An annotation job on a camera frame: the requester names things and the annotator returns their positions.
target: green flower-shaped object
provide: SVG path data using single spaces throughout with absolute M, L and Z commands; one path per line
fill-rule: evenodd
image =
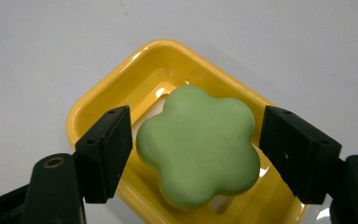
M 185 86 L 141 125 L 137 151 L 157 170 L 166 201 L 190 210 L 216 194 L 237 195 L 255 183 L 260 160 L 251 144 L 254 129 L 253 113 L 241 101 L 215 99 Z

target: yellow tray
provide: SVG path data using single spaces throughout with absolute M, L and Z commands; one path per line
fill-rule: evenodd
M 142 164 L 134 148 L 117 194 L 147 223 L 299 223 L 307 206 L 293 196 L 258 149 L 264 108 L 272 103 L 178 42 L 145 44 L 81 97 L 66 121 L 71 146 L 105 111 L 129 105 L 134 127 L 158 99 L 183 85 L 201 87 L 213 97 L 234 97 L 251 107 L 256 121 L 252 143 L 261 160 L 258 181 L 221 214 L 209 204 L 181 211 L 164 201 L 156 174 Z

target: white surface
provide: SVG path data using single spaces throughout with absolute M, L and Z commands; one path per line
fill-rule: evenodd
M 342 159 L 358 154 L 358 1 L 0 1 L 0 195 L 28 183 L 38 160 L 71 153 L 72 104 L 158 38 L 323 130 Z M 142 223 L 118 197 L 86 213 L 89 223 Z

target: green foam flower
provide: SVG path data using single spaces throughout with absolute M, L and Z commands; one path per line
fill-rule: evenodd
M 254 129 L 253 113 L 243 102 L 185 86 L 141 125 L 137 152 L 158 172 L 166 201 L 190 210 L 217 194 L 241 194 L 255 183 L 260 160 L 251 144 Z

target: yellow plastic tray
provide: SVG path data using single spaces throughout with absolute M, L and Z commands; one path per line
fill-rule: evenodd
M 172 40 L 142 46 L 74 104 L 66 122 L 71 146 L 105 111 L 129 105 L 134 126 L 159 98 L 183 85 L 201 87 L 213 97 L 234 97 L 250 106 L 256 121 L 252 142 L 258 147 L 264 108 L 272 103 Z M 168 205 L 159 192 L 156 174 L 141 163 L 135 147 L 117 194 L 147 223 L 299 223 L 307 206 L 257 151 L 261 160 L 258 181 L 236 196 L 222 214 L 214 213 L 209 204 L 189 212 Z

